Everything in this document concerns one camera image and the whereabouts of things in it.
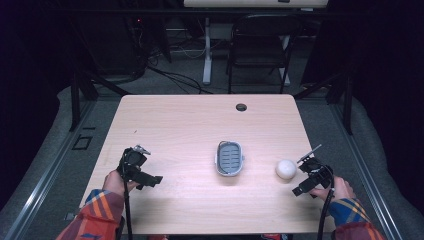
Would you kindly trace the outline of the grey soap dish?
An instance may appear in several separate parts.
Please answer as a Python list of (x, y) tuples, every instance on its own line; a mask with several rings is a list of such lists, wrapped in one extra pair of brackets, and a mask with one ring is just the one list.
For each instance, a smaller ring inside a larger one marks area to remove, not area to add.
[(233, 177), (240, 173), (243, 167), (244, 156), (238, 142), (221, 141), (218, 144), (215, 166), (217, 172), (226, 177)]

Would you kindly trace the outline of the white round soap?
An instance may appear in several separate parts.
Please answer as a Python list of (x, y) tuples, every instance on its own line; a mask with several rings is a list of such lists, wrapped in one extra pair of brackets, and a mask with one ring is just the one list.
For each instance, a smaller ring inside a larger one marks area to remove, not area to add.
[(296, 165), (291, 160), (280, 160), (275, 168), (276, 174), (284, 180), (291, 180), (297, 172)]

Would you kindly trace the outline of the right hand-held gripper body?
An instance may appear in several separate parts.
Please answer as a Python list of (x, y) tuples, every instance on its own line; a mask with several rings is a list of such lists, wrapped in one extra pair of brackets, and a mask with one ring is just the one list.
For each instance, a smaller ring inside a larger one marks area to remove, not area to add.
[(308, 175), (308, 178), (298, 185), (299, 188), (315, 188), (317, 185), (327, 188), (333, 185), (333, 170), (312, 156), (320, 147), (321, 144), (297, 161), (298, 168)]

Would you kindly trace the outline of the white desk leg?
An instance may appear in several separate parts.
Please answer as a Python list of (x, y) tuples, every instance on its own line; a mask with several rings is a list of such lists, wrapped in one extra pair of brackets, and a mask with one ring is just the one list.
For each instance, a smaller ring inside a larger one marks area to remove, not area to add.
[(285, 62), (284, 62), (284, 66), (279, 69), (279, 74), (283, 82), (283, 86), (286, 87), (290, 85), (290, 79), (288, 77), (287, 68), (288, 68), (288, 47), (289, 47), (289, 42), (291, 40), (291, 37), (289, 35), (285, 35), (285, 36), (282, 36), (280, 40), (282, 41)]
[(204, 70), (203, 70), (203, 80), (202, 82), (205, 85), (211, 84), (211, 75), (212, 75), (212, 54), (211, 54), (211, 38), (210, 38), (210, 19), (205, 19), (205, 59), (204, 59)]

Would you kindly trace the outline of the black folding chair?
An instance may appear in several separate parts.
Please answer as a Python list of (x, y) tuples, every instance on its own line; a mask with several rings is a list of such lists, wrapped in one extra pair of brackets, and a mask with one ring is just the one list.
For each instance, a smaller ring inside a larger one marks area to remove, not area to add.
[[(251, 14), (232, 26), (226, 74), (228, 92), (232, 92), (234, 68), (275, 69), (284, 66), (285, 57), (280, 38), (289, 35), (288, 68), (296, 37), (303, 30), (302, 21), (293, 15)], [(284, 86), (280, 77), (280, 93)]]

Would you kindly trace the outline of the person's left hand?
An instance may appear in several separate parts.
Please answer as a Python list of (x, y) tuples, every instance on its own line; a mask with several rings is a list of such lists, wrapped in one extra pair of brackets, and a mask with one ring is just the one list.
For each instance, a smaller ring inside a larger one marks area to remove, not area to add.
[(120, 174), (113, 170), (105, 177), (102, 189), (124, 196), (125, 191), (131, 191), (137, 186), (137, 182), (125, 182)]

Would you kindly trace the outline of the black metal stand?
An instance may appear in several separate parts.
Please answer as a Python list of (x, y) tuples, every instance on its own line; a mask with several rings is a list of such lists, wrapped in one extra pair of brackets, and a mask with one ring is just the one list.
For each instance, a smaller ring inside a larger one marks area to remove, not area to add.
[(342, 124), (349, 135), (352, 135), (351, 128), (351, 115), (352, 115), (352, 103), (353, 103), (353, 79), (351, 71), (342, 71), (337, 73), (330, 78), (314, 83), (312, 86), (294, 95), (296, 100), (303, 99), (310, 94), (318, 91), (325, 85), (330, 85), (330, 90), (326, 95), (326, 101), (328, 104), (336, 104), (341, 97), (343, 100), (343, 111), (342, 111)]
[(71, 78), (71, 110), (72, 121), (70, 131), (74, 131), (81, 121), (80, 93), (89, 101), (96, 101), (99, 97), (94, 83), (99, 83), (120, 96), (129, 95), (129, 92), (109, 82), (99, 74), (89, 70), (77, 69)]

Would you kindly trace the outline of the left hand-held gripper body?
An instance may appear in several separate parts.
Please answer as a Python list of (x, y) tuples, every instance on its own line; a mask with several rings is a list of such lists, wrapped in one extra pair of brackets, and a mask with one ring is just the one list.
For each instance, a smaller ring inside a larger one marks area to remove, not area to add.
[(124, 150), (117, 171), (125, 182), (149, 183), (149, 175), (141, 171), (141, 166), (147, 161), (146, 155), (150, 155), (150, 152), (140, 145)]

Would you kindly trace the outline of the dark computer tower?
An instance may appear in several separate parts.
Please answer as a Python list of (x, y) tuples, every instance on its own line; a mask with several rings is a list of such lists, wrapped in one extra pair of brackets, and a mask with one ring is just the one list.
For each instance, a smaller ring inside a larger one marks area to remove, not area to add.
[(101, 75), (137, 79), (145, 73), (145, 61), (135, 47), (127, 18), (87, 15), (78, 18), (78, 25)]

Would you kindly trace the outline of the aluminium floor rail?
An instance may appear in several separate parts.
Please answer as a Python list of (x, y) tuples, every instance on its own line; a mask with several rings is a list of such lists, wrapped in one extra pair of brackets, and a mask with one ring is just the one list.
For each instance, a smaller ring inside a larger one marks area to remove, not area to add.
[(388, 208), (384, 197), (379, 191), (376, 182), (374, 181), (374, 178), (371, 176), (371, 172), (365, 162), (362, 153), (359, 150), (354, 136), (350, 135), (344, 127), (341, 110), (335, 105), (330, 105), (329, 109), (333, 117), (335, 118), (336, 125), (342, 132), (343, 138), (347, 142), (349, 149), (353, 155), (353, 162), (356, 171), (358, 172), (362, 185), (365, 188), (367, 196), (370, 199), (372, 207), (379, 219), (379, 222), (383, 228), (387, 240), (404, 240), (393, 219), (393, 216)]
[(0, 240), (53, 240), (78, 208), (102, 142), (96, 102), (82, 105), (71, 129), (63, 103), (23, 180), (0, 211)]

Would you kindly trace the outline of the person's right hand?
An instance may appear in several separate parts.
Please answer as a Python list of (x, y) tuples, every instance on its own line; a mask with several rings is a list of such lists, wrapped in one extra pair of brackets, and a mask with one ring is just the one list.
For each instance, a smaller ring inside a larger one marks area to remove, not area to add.
[[(310, 193), (316, 194), (318, 198), (323, 201), (326, 200), (327, 195), (330, 193), (330, 189), (317, 189), (314, 188), (310, 191)], [(353, 188), (350, 184), (341, 177), (334, 177), (334, 192), (332, 200), (345, 199), (345, 198), (355, 198), (356, 194), (353, 191)]]

